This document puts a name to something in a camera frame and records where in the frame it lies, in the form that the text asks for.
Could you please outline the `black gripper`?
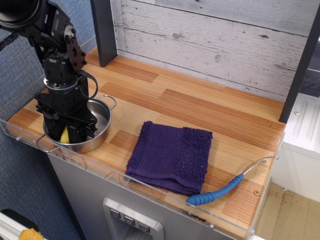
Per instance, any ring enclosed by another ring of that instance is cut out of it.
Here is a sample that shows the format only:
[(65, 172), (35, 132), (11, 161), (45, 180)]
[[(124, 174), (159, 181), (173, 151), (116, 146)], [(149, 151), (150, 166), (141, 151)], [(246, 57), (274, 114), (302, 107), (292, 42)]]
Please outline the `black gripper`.
[(82, 143), (94, 137), (97, 118), (87, 107), (89, 100), (88, 77), (74, 76), (71, 83), (63, 84), (43, 79), (48, 93), (36, 93), (37, 111), (43, 114), (48, 136), (58, 142), (67, 126), (70, 144)]

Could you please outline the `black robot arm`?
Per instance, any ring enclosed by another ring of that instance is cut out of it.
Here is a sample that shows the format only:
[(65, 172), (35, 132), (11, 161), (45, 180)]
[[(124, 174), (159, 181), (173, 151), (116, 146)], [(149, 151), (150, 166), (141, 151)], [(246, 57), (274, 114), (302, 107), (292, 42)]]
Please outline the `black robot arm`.
[(97, 118), (88, 109), (89, 95), (85, 72), (86, 53), (81, 50), (70, 18), (49, 0), (2, 0), (0, 27), (11, 32), (1, 46), (18, 36), (28, 39), (44, 69), (48, 93), (36, 93), (37, 111), (43, 114), (47, 135), (70, 144), (85, 142), (97, 135)]

